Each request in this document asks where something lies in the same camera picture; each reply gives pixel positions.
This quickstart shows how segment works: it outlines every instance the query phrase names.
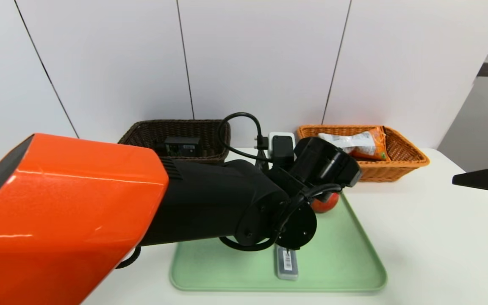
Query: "orange snack bag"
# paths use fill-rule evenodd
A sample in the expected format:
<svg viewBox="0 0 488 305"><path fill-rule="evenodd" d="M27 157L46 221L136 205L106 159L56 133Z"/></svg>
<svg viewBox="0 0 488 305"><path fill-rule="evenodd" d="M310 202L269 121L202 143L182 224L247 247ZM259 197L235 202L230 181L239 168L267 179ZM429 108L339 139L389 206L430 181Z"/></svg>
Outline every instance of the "orange snack bag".
<svg viewBox="0 0 488 305"><path fill-rule="evenodd" d="M356 158L366 158L378 161L391 161L387 155L387 147L385 146L385 132L383 127L375 127L364 133L358 133L353 135L354 138L361 138L367 140L373 140L374 145L370 146L356 146L351 155Z"/></svg>

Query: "table surface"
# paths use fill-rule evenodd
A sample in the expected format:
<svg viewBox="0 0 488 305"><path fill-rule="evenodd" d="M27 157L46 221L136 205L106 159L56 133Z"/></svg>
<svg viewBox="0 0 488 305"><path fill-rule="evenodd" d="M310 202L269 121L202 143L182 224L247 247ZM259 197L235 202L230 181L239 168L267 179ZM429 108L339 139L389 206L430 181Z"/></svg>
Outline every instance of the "table surface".
<svg viewBox="0 0 488 305"><path fill-rule="evenodd" d="M253 149L242 149L255 154ZM184 292L169 282L175 244L143 247L84 301L92 304L488 304L488 191L451 184L463 170L434 149L397 182L360 182L345 195L387 269L378 293ZM230 154L227 161L240 158Z"/></svg>

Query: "brown wicker basket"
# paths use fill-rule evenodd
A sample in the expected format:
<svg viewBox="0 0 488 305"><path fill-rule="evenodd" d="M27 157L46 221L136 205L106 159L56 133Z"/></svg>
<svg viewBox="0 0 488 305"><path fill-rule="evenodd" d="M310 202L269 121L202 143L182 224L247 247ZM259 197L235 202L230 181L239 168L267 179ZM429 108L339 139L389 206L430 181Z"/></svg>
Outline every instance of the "brown wicker basket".
<svg viewBox="0 0 488 305"><path fill-rule="evenodd" d="M137 122L118 141L119 144L134 145L154 149L166 137L199 137L200 157L171 157L175 160L218 164L225 160L229 150L217 140L217 127L221 120L145 120ZM224 141L230 144L231 127L223 128Z"/></svg>
<svg viewBox="0 0 488 305"><path fill-rule="evenodd" d="M299 127L298 136L315 137L318 133L352 136L370 130L375 125L304 125ZM363 176L360 181L391 182L399 180L416 168L427 166L430 162L415 145L396 130L384 127L387 154L391 161L359 161Z"/></svg>

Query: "red ball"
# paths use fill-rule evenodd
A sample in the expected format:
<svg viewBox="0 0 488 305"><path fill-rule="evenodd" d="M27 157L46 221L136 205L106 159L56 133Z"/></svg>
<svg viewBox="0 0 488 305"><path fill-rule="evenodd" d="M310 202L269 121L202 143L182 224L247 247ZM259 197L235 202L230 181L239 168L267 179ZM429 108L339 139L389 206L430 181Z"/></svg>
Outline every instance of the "red ball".
<svg viewBox="0 0 488 305"><path fill-rule="evenodd" d="M338 203L339 198L340 195L338 193L333 193L333 195L331 195L327 202L315 199L310 206L312 207L312 210L314 210L314 212L316 213L325 213L335 207L335 205Z"/></svg>

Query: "snack bag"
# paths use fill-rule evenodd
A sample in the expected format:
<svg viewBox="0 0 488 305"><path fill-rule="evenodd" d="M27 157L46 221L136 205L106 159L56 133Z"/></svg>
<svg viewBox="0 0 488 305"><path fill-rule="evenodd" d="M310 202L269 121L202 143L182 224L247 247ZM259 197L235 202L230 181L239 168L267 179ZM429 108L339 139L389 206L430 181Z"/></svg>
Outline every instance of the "snack bag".
<svg viewBox="0 0 488 305"><path fill-rule="evenodd" d="M368 145L359 145L351 152L351 155L357 158L366 158L378 161L391 161L387 155L385 146L385 133L383 127L375 127L364 133L353 135L354 139L363 139L369 141Z"/></svg>
<svg viewBox="0 0 488 305"><path fill-rule="evenodd" d="M383 127L375 127L364 133L352 136L331 135L320 133L318 137L340 147L347 154L356 158L366 158L378 161L391 161L385 146L385 133Z"/></svg>

